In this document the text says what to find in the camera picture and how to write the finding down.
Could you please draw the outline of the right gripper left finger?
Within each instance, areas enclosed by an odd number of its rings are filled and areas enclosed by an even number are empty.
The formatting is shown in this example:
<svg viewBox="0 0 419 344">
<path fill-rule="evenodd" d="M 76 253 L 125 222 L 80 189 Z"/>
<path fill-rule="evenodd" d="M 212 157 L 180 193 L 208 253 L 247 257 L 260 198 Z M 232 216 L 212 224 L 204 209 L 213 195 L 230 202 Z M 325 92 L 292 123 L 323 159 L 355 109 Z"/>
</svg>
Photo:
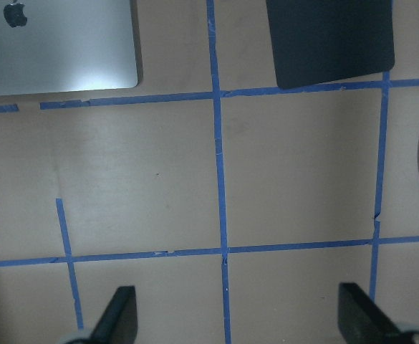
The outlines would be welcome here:
<svg viewBox="0 0 419 344">
<path fill-rule="evenodd" d="M 138 309 L 134 286 L 118 287 L 90 334 L 91 343 L 134 343 Z"/>
</svg>

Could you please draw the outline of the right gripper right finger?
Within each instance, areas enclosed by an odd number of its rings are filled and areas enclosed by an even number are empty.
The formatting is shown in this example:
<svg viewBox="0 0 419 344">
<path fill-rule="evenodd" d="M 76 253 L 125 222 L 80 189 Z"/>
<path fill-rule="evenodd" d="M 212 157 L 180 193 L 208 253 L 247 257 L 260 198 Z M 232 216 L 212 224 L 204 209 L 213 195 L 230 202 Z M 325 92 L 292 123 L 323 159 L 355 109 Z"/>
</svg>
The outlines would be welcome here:
<svg viewBox="0 0 419 344">
<path fill-rule="evenodd" d="M 401 331 L 354 282 L 338 287 L 338 329 L 346 343 L 400 343 Z"/>
</svg>

